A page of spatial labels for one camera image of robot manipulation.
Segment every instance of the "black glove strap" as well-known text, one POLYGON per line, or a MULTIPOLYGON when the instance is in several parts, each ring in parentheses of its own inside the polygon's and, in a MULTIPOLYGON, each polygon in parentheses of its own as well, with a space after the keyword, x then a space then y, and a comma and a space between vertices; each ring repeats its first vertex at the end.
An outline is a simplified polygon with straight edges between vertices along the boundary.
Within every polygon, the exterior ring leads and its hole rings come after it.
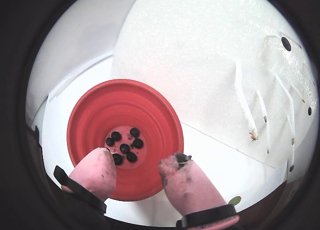
POLYGON ((211 224, 237 215, 233 204, 214 207, 187 214, 176 222, 177 229, 187 229, 211 224))
POLYGON ((101 201, 79 183, 69 178, 66 172, 61 167, 55 166, 53 175, 61 185, 64 185, 71 189, 77 196, 86 201, 89 205, 97 209, 99 212, 103 212, 104 214, 106 213, 107 205, 105 205, 103 201, 101 201))

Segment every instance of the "white paper towel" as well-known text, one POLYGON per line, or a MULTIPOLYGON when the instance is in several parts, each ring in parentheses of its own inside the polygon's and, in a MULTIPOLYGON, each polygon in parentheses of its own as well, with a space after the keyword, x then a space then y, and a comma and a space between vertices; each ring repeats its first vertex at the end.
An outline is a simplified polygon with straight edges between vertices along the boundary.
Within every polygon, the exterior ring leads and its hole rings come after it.
POLYGON ((306 136, 314 119, 308 108, 316 112, 318 107, 311 66, 301 46, 285 18, 266 0, 137 0, 120 32, 111 77, 155 88, 182 123, 278 167, 292 154, 293 132, 295 148, 306 136), (283 36, 291 51, 284 48, 283 36), (249 113, 236 93, 236 61, 249 113), (259 134, 255 141, 248 116, 259 134))

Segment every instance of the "dark round seed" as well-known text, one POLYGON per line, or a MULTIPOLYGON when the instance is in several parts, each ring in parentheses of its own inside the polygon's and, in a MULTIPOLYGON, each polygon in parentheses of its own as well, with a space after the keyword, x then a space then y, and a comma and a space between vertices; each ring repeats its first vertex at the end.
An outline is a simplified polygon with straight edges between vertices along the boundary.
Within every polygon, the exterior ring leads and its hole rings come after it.
POLYGON ((119 141, 121 139, 121 134, 118 131, 113 131, 111 133, 111 138, 115 141, 119 141))
POLYGON ((178 163, 185 163, 188 160, 188 157, 183 153, 176 153, 174 156, 178 163))
POLYGON ((133 146, 136 149, 140 149, 144 146, 144 142, 140 138, 136 138, 135 140, 133 140, 133 146))
POLYGON ((129 152, 127 155, 126 155, 126 159, 130 162, 130 163, 134 163, 135 161, 138 160, 138 157, 137 155, 134 153, 134 152, 129 152))
POLYGON ((284 46, 284 48, 290 52, 291 51, 291 45, 290 45, 290 42, 288 41, 288 39, 286 39, 284 36, 281 38, 281 42, 284 46))
POLYGON ((118 153, 114 153, 112 154, 113 157, 113 161, 115 165, 120 165, 123 163, 124 159, 122 158, 122 156, 118 153))
POLYGON ((120 152, 122 152, 123 154, 128 154, 130 152, 130 147, 128 144, 122 143, 119 147, 120 152))
POLYGON ((105 140, 105 143, 109 146, 112 147, 115 144, 115 140, 113 140, 111 137, 107 137, 105 140))
POLYGON ((140 135, 140 130, 136 127, 131 128, 130 134, 134 137, 137 138, 140 135))

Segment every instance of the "white surface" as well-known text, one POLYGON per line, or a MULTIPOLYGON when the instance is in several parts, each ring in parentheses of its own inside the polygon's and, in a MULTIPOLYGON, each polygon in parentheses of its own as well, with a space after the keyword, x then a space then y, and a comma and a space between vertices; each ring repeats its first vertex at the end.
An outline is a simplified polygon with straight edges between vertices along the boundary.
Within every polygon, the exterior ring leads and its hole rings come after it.
POLYGON ((318 108, 301 45, 266 0, 137 0, 120 32, 111 77, 155 88, 183 123, 276 168, 299 148, 315 120, 308 107, 318 108), (242 74, 240 87, 236 72, 242 74), (257 90, 267 111, 269 144, 257 90), (259 137, 252 141, 255 127, 259 137))
POLYGON ((51 29, 35 59, 26 95, 30 126, 48 94, 76 69, 84 71, 113 51, 136 0, 78 0, 51 29))
MULTIPOLYGON (((58 165, 69 175, 74 169, 67 147, 70 114, 81 96, 93 86, 110 79, 112 58, 101 61, 73 81, 58 97, 47 101, 42 127, 42 153, 47 174, 60 187, 53 172, 58 165)), ((285 181, 287 163, 266 166, 192 127, 182 123, 184 152, 192 155, 224 199, 241 196, 241 211, 266 197, 285 181)), ((106 216, 146 226, 174 226, 181 215, 171 206, 164 191, 136 202, 108 199, 106 216)))

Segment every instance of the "green leaf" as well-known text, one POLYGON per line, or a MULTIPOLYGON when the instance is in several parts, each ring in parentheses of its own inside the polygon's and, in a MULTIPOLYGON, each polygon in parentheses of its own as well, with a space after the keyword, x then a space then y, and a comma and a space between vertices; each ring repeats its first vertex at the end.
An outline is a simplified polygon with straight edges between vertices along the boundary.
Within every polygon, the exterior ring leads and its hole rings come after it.
POLYGON ((238 203, 240 203, 241 201, 241 197, 240 196, 235 196, 234 198, 232 198, 228 204, 233 204, 233 205, 237 205, 238 203))

